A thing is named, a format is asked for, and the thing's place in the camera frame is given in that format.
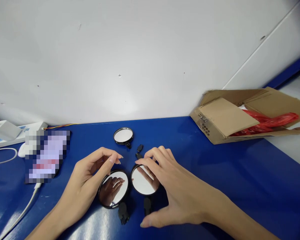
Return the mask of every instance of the cardboard box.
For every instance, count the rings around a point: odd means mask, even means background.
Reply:
[[[242,111],[242,104],[248,110],[262,113],[270,118],[293,112],[299,119],[275,131],[247,136],[230,136],[233,133],[259,124]],[[300,134],[300,127],[286,129],[300,122],[300,100],[273,88],[250,90],[212,90],[204,94],[199,105],[191,114],[201,131],[213,144],[238,142],[266,136],[285,136]]]

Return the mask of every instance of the blue desk surface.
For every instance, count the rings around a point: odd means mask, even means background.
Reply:
[[[131,150],[113,140],[120,127],[134,131]],[[6,239],[24,239],[35,228],[59,200],[77,161],[104,146],[124,156],[113,169],[130,173],[139,144],[144,145],[143,154],[154,146],[171,148],[183,167],[220,189],[279,238],[300,239],[300,165],[264,139],[213,145],[190,117],[74,125],[63,130],[73,134],[60,174],[40,188],[31,209]],[[0,161],[12,156],[11,150],[0,151]],[[25,185],[24,178],[23,159],[0,164],[0,234],[30,200],[34,185]],[[154,210],[168,204],[163,188],[153,201]],[[230,239],[209,224],[142,229],[143,196],[132,189],[126,203],[130,212],[126,225],[120,224],[118,209],[105,209],[96,198],[87,214],[60,239]]]

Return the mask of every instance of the mirror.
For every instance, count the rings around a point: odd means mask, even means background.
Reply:
[[[134,189],[145,196],[154,194],[160,186],[157,177],[144,165],[135,165],[133,167],[131,180]]]
[[[125,145],[126,142],[130,142],[132,140],[133,131],[127,127],[119,128],[117,131],[115,131],[113,138],[116,143]]]
[[[128,176],[122,170],[115,170],[106,176],[99,188],[98,195],[102,206],[115,208],[128,192]]]

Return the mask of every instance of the white power strip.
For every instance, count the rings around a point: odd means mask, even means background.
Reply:
[[[19,126],[22,129],[21,133],[17,136],[16,139],[11,141],[5,141],[0,139],[0,147],[9,146],[12,144],[17,144],[26,141],[26,131],[39,131],[43,128],[46,128],[48,125],[44,122],[31,123],[23,126]]]

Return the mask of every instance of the white cable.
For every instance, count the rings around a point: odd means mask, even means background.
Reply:
[[[8,231],[6,231],[6,233],[0,237],[0,240],[3,240],[6,235],[20,222],[20,220],[24,217],[24,215],[26,214],[26,212],[28,211],[29,207],[31,206],[31,203],[32,203],[32,200],[34,198],[34,196],[36,195],[38,189],[40,188],[41,186],[41,183],[37,183],[34,187],[34,191],[33,191],[33,194],[32,194],[32,197],[28,203],[28,205],[26,206],[26,208],[23,210],[23,212],[20,214],[20,216],[18,217],[18,219],[14,222],[14,224],[9,228]]]
[[[9,162],[9,161],[15,159],[16,156],[18,155],[18,151],[17,151],[15,148],[0,148],[0,150],[5,150],[5,149],[12,149],[12,150],[14,150],[14,151],[15,151],[15,154],[14,154],[13,158],[11,158],[11,159],[9,159],[9,160],[7,160],[7,161],[0,162],[0,164],[1,164],[1,163]]]

